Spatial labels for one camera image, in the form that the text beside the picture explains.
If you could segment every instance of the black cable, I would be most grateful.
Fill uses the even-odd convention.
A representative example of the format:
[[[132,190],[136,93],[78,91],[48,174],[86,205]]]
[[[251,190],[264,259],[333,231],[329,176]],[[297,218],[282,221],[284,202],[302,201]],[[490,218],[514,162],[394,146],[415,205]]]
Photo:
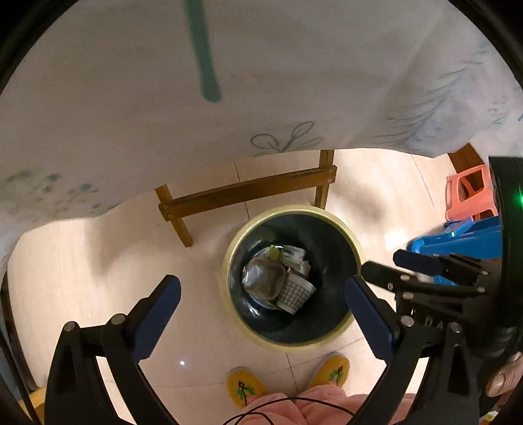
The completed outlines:
[[[278,400],[273,400],[273,401],[268,401],[267,403],[263,403],[257,407],[254,407],[252,408],[251,410],[249,410],[248,412],[246,413],[241,413],[239,415],[236,415],[236,416],[233,416],[231,419],[229,419],[227,422],[224,422],[223,425],[228,425],[229,422],[233,421],[234,419],[237,419],[235,425],[237,425],[243,418],[245,418],[246,416],[249,416],[249,415],[252,415],[254,413],[261,413],[261,412],[254,412],[254,410],[256,409],[259,409],[261,407],[265,407],[265,406],[269,406],[269,405],[272,405],[274,403],[278,403],[280,401],[285,401],[285,400],[303,400],[303,401],[311,401],[313,403],[318,403],[318,404],[321,404],[321,405],[325,405],[325,406],[329,406],[329,407],[334,407],[338,410],[341,410],[345,413],[348,413],[349,415],[352,415],[354,416],[355,413],[354,412],[351,412],[350,410],[348,409],[345,409],[344,407],[341,407],[341,406],[337,406],[337,405],[333,405],[332,403],[328,403],[326,401],[321,401],[321,400],[315,400],[313,398],[306,398],[306,397],[287,397],[287,398],[279,398]],[[269,421],[269,423],[271,425],[274,425],[271,420],[266,417],[266,419]]]

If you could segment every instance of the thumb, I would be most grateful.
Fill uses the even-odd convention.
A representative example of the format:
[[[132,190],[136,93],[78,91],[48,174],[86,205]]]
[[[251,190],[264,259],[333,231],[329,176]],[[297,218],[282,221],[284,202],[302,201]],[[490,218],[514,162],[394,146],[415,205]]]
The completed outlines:
[[[523,356],[513,363],[506,364],[488,381],[486,394],[489,397],[496,397],[510,391],[519,383],[523,375]]]

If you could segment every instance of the blue plastic stool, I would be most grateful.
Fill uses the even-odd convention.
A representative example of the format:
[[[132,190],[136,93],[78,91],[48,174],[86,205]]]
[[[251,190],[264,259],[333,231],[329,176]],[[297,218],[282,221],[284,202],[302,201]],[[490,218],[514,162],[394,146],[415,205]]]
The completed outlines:
[[[501,258],[502,238],[499,216],[479,221],[472,221],[472,219],[448,221],[442,233],[414,239],[408,243],[407,250],[425,255],[454,253],[481,260]],[[442,276],[435,276],[434,283],[455,285]]]

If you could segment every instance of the wooden table leg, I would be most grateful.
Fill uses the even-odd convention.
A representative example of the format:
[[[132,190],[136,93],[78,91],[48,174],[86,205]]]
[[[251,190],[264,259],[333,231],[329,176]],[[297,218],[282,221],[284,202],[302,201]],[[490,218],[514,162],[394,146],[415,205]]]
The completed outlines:
[[[334,161],[334,150],[321,150],[320,151],[320,167],[328,168]],[[325,209],[327,205],[329,183],[322,186],[316,187],[316,198],[314,199],[314,206]]]
[[[173,197],[171,196],[169,188],[166,184],[157,187],[155,191],[161,203],[173,200]],[[176,230],[176,233],[178,234],[178,237],[180,238],[184,246],[187,248],[191,247],[193,245],[192,236],[189,233],[187,226],[185,226],[184,221],[181,218],[173,218],[169,221],[173,225],[174,230]]]

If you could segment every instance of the pink pants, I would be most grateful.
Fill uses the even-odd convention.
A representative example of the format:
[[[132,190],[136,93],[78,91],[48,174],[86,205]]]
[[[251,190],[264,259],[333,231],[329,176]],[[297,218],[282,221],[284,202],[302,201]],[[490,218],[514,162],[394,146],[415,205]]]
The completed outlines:
[[[245,407],[241,413],[248,412],[263,403],[286,397],[285,394],[281,393],[260,397]],[[362,394],[347,397],[345,391],[335,385],[318,385],[299,394],[298,397],[326,401],[356,412],[367,398],[367,395]],[[414,394],[405,394],[390,423],[396,423],[405,419],[413,400]],[[290,400],[284,400],[279,403],[261,407],[256,411],[265,413],[275,425],[346,425],[351,419],[348,413],[335,409],[334,407],[303,400],[297,400],[296,404]],[[244,418],[240,422],[240,425],[268,425],[268,422],[261,415],[251,415]]]

